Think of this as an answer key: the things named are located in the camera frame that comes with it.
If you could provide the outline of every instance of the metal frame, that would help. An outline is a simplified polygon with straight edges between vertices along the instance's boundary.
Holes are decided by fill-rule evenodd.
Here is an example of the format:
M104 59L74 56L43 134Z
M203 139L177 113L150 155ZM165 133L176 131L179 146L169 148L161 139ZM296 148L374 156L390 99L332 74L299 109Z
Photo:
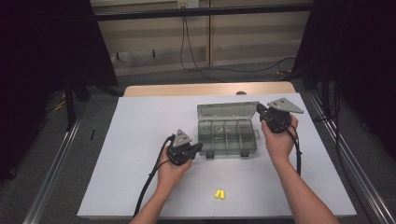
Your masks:
M156 19L172 17L197 17L235 14L256 14L256 13L278 13L278 12L298 12L312 10L328 10L329 7L337 7L336 4L329 4L325 7L314 6L314 4L286 4L257 7L198 7L183 9L165 9L136 12L112 12L96 13L94 15L73 15L54 16L56 21L62 22L82 22L82 21L123 21L139 19Z
M43 184L41 185L40 191L35 196L35 200L33 201L29 211L23 221L23 224L33 224L38 223L41 218L41 215L44 212L46 207L47 201L50 198L52 190L55 186L56 179L61 172L62 166L64 164L64 160L67 156L67 152L69 151L73 140L76 136L78 131L78 127L81 121L83 114L85 113L87 107L87 103L84 102L82 105L81 112L78 114L77 120L74 125L71 127L71 130L68 131L64 137L64 141L62 142L58 153L53 161L49 172L47 173L46 179L44 180Z
M315 93L310 93L309 96L317 112L319 114L323 114L324 111L321 107L322 102L319 100L319 97ZM337 127L335 126L334 121L329 119L329 121L324 122L324 125L326 126L330 136L332 137L332 140L334 140L335 143ZM355 180L358 182L361 191L372 206L380 223L396 223L395 218L390 213L390 210L388 209L384 199L381 197L378 190L375 188L374 184L371 182L366 173L364 173L361 165L359 164L358 160L356 159L355 155L353 154L352 150L350 149L349 145L341 134L339 134L339 144L342 158L344 159L350 172L355 177Z

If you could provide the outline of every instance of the white table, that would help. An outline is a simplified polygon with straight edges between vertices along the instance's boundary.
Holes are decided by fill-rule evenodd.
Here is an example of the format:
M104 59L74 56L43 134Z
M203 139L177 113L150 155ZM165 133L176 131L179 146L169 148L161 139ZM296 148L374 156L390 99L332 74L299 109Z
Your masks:
M356 215L346 190L298 93L229 96L149 96L120 98L102 152L92 174L78 216L92 219L131 219L137 198L148 178L165 138L177 129L197 142L196 106L260 101L286 97L304 113L298 134L302 177L336 216ZM261 125L256 114L253 129ZM197 158L163 207L161 218L262 218L291 217L278 176L265 148L262 132L254 158ZM295 150L290 160L295 165ZM155 190L153 178L142 207ZM225 200L214 197L224 189Z

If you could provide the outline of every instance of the plastic organizer box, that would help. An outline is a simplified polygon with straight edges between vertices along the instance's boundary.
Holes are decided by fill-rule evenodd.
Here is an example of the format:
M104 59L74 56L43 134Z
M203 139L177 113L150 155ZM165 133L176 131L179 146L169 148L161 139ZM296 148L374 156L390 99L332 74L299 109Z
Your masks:
M203 144L200 156L254 155L257 145L251 118L258 103L198 105L198 142Z

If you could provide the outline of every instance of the foam earplug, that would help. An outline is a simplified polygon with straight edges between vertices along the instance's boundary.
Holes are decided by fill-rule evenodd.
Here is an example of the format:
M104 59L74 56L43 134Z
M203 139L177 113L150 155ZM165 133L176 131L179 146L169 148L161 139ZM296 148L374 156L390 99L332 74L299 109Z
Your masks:
M216 191L216 193L215 193L215 198L219 198L219 197L220 197L220 194L221 194L221 190L218 189L218 190Z
M221 198L222 200L224 200L224 199L225 199L225 193L224 193L224 190L221 190L221 191L220 191L220 198Z

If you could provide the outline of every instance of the wire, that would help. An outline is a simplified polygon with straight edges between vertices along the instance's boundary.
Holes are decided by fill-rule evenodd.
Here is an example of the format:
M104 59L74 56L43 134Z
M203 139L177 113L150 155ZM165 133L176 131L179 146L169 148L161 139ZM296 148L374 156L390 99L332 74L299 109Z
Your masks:
M145 196L146 190L148 189L152 178L155 176L155 173L160 168L160 166L162 166L163 164L166 163L166 161L164 161L163 163L158 165L158 163L160 162L161 155L163 154L163 149L165 148L166 143L168 141L172 141L173 139L175 139L175 135L174 134L172 134L171 136L167 137L166 140L163 142L163 146L161 147L160 154L158 155L158 158L155 161L155 164L154 164L154 167L152 168L151 173L148 175L148 180L146 181L145 186L142 188L142 191L140 192L140 196L139 196L139 199L137 200L136 208L134 210L134 217L136 217L136 215L139 213L140 205L142 204L142 201L143 201L143 198Z
M183 63L183 60L182 60L182 54L183 54L183 49L184 49L184 39L185 39L184 34L185 34L185 33L187 34L187 39L188 39L189 47L190 47L190 54L191 54L192 61L193 61L193 63L194 63L195 69L186 68L186 67L184 66L184 63ZM181 66L183 67L184 70L190 71L190 72L196 72L196 71L198 71L202 76L207 77L207 78L210 78L210 79L214 79L214 80L219 81L219 82L225 82L225 81L224 81L224 80L217 79L217 78L213 78L213 77L208 77L208 76L204 75L204 74L202 73L202 71L203 71L203 70L215 70L215 71L230 71L230 72L242 72L242 73L258 73L258 72L267 71L267 70L269 70L269 69L271 69L271 68L273 68L273 67L275 67L275 66L277 66L277 65L280 65L281 63L283 63L283 62L286 61L286 60L295 60L295 59L296 59L295 57L287 57L287 58L284 58L284 59L279 60L278 62L276 62L276 63L274 63L274 64L272 64L272 65L270 65L270 66L268 66L268 67L265 67L265 68L263 68L263 69L257 69L257 70L238 70L238 69L214 68L214 67L199 68L199 67L197 66L197 64L196 64L196 62L195 62L195 59L194 59L194 56L193 56L193 54L192 54L192 48L191 48L191 42L190 42L190 34L189 34L189 25L187 24L187 18L185 18L185 17L183 17L183 38L182 38L182 42L181 42L181 50L180 50L180 55L179 55L179 57L180 57Z
M161 162L161 164L157 166L157 170L156 171L158 171L160 169L160 167L162 165L166 164L167 162L169 162L169 160Z
M355 194L356 198L358 199L358 202L361 205L361 209L363 210L364 215L366 215L366 217L367 217L367 219L369 219L370 223L374 223L371 220L370 216L368 215L367 210L364 208L363 203L361 201L361 197L359 197L358 192L355 190L355 187L353 187L353 185L352 185L352 181L350 180L349 174L347 173L347 169L346 169L346 167L345 167L345 165L343 163L343 159L342 159L342 156L341 156L341 150L340 150L340 147L339 147L340 146L340 141L339 141L339 139L340 139L340 129L339 129L339 122L338 122L338 112L340 111L340 96L339 96L339 91L338 91L337 84L335 84L335 88L334 88L334 101L336 101L336 103L335 103L335 111L337 111L336 114L335 114L335 118L334 118L334 124L335 124L335 151L337 153L338 160L340 161L341 168L342 168L342 170L343 170L343 172L345 174L346 181L349 184L349 186L351 187L351 189L352 189L353 193Z
M185 32L184 32L184 23L185 23L185 22L186 22L187 39L188 39L188 41L189 41L189 46L190 46L190 54L191 54L192 61L193 61L193 63L194 63L194 66L195 66L195 69L196 69L196 70L186 68L186 67L184 66L184 64L183 64L182 57L181 57L182 54L183 54L183 48L184 48L184 33L185 33ZM223 83L226 82L226 81L224 81L224 80L220 80L220 79L217 79L217 78L215 78L215 77L206 76L206 75L205 75L204 73L202 73L202 71L198 68L198 66L197 66L197 64L196 64L196 62L195 62L195 59L194 59L194 55L192 54L192 48L191 48L191 42L190 42L190 35L189 35L189 26L188 26L188 24L187 24L187 18L186 18L186 17L183 17L183 39L182 39L182 41L181 41L180 63L181 63L181 66L183 66L183 68L184 68L185 70L187 70L187 71L198 71L203 77L206 77L206 78L209 78L209 79L218 81L218 82L223 82Z
M297 174L301 175L301 155L303 154L300 150L300 140L298 138L297 130L293 125L290 125L292 129L296 132L296 136L289 131L289 129L285 128L286 132L289 134L291 140L293 141L294 145L296 146L296 156L297 156Z
M323 73L326 73L327 72L326 70L327 70L327 67L326 67L325 64L323 64ZM326 110L325 110L324 113L322 113L319 116L317 116L316 118L312 119L312 121L320 122L320 121L328 121L328 120L331 120L331 119L335 119L335 118L337 118L339 111L340 111L340 102L339 102L339 99L338 99L336 83L335 83L332 103L331 103L330 108L329 108L329 114L327 114Z

